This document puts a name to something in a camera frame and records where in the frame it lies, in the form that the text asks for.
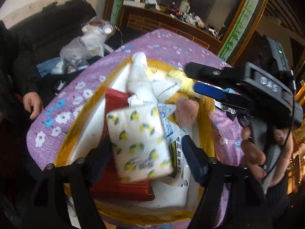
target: pink sponge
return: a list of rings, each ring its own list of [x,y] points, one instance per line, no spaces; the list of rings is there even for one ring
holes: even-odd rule
[[[176,122],[178,126],[190,127],[197,119],[199,110],[198,102],[187,100],[184,96],[180,96],[175,102],[177,109],[175,111]]]

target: tissue box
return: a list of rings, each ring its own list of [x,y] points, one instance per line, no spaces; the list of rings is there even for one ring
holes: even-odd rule
[[[122,181],[153,179],[173,172],[156,104],[114,110],[106,119]]]

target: brown packing tape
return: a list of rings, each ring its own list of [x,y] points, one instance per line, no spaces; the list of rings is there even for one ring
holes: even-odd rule
[[[71,151],[75,148],[76,143],[79,140],[80,134],[83,131],[83,128],[86,124],[87,119],[89,118],[92,110],[94,109],[95,104],[102,98],[104,95],[107,87],[112,83],[121,69],[127,65],[128,63],[132,62],[132,58],[129,57],[124,60],[120,65],[118,65],[106,78],[101,86],[97,88],[94,92],[92,97],[86,102],[83,109],[80,111],[79,115],[77,116],[76,120],[72,124],[70,130],[67,133],[67,136],[62,143],[56,160],[56,166],[63,166],[67,163],[68,158],[70,156]],[[169,72],[170,70],[176,69],[170,65],[167,65],[164,62],[148,59],[147,64],[149,67],[156,67],[163,71]],[[214,157],[214,145],[213,145],[213,138],[212,138],[212,129],[211,124],[208,116],[207,109],[203,102],[199,99],[196,99],[199,103],[199,112],[198,112],[198,131],[199,131],[199,143],[200,147],[205,150],[206,154],[209,157]],[[71,196],[71,191],[69,186],[65,186],[66,194]],[[203,193],[203,189],[199,189],[199,196],[200,199]],[[124,223],[128,224],[163,224],[175,221],[181,221],[186,219],[191,219],[194,215],[193,212],[188,212],[184,210],[169,212],[169,213],[162,213],[162,214],[154,214],[154,215],[138,215],[138,214],[131,214],[131,213],[124,213],[120,210],[116,210],[110,207],[105,206],[100,201],[95,200],[96,207],[100,214],[107,216],[111,219],[116,219]]]

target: floral tablecloth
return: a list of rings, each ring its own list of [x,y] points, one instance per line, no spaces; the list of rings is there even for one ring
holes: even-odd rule
[[[54,162],[66,133],[94,90],[117,65],[128,56],[139,51],[143,51],[149,59],[160,59],[180,69],[183,69],[188,62],[197,62],[216,68],[229,66],[222,59],[195,42],[165,29],[155,30],[136,40],[130,41],[114,53],[98,60],[84,70],[59,93],[58,97],[51,101],[33,122],[27,133],[27,147],[32,158],[41,169],[44,169],[47,164]],[[241,127],[237,119],[234,121],[229,120],[225,112],[219,109],[216,109],[215,113],[210,115],[210,119],[215,154],[222,163],[237,166],[243,155],[240,149]],[[224,188],[217,218],[218,224],[224,218],[227,202],[228,190]],[[145,228],[186,228],[188,223],[189,221],[183,221],[145,226]]]

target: red package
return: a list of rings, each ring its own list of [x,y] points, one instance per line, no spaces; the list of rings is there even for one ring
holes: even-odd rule
[[[108,112],[128,106],[129,93],[107,88],[105,93],[105,119],[101,139],[109,135],[106,115]],[[147,202],[155,199],[149,180],[140,182],[121,182],[116,172],[113,156],[108,160],[107,166],[99,182],[95,183],[90,191],[93,198],[115,199],[125,201]]]

